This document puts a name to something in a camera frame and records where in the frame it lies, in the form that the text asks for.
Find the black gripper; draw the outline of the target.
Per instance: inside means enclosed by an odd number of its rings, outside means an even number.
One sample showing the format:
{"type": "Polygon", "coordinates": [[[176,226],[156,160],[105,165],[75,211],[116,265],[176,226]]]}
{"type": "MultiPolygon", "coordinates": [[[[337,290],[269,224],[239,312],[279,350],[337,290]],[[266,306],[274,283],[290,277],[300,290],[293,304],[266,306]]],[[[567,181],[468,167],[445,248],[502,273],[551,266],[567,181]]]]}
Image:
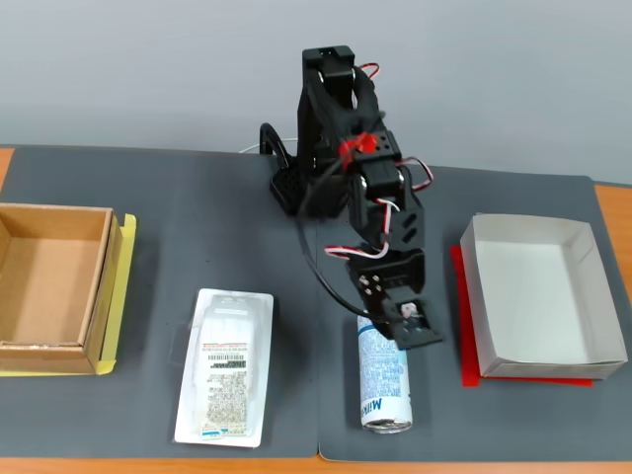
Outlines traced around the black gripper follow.
{"type": "Polygon", "coordinates": [[[401,306],[421,298],[426,283],[426,255],[421,249],[389,253],[378,260],[352,257],[347,268],[369,319],[387,340],[397,341],[401,306]]]}

